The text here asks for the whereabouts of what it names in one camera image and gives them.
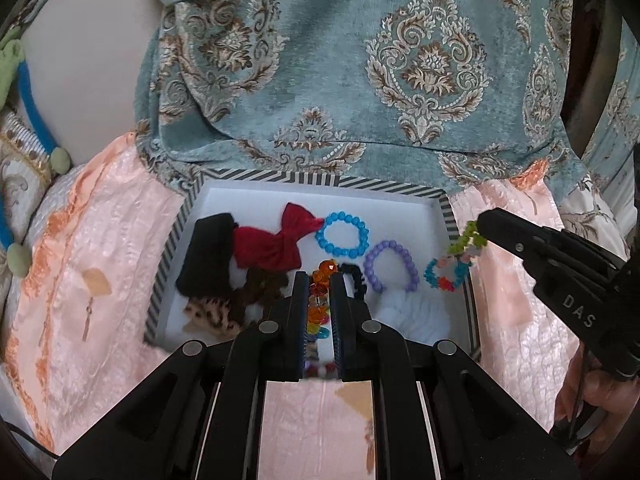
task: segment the teal patterned fabric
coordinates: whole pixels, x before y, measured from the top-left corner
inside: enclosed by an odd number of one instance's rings
[[[136,89],[142,160],[330,172],[448,193],[551,162],[582,178],[559,113],[572,0],[161,0]]]
[[[640,140],[640,46],[622,23],[620,56],[613,88],[582,160],[594,184],[606,196],[609,185],[632,164],[633,148]]]

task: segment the red hair bow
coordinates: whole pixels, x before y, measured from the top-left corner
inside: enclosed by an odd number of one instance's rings
[[[287,272],[302,266],[298,240],[318,231],[324,218],[315,218],[302,206],[289,202],[282,213],[282,229],[273,234],[255,227],[234,231],[234,256],[238,267],[259,267],[272,272]]]

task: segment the green bead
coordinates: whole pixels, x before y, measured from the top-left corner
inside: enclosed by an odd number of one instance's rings
[[[6,250],[6,263],[14,276],[24,278],[31,267],[31,251],[20,244],[13,243]]]
[[[64,148],[55,148],[49,157],[51,168],[59,175],[68,173],[71,168],[71,158]]]

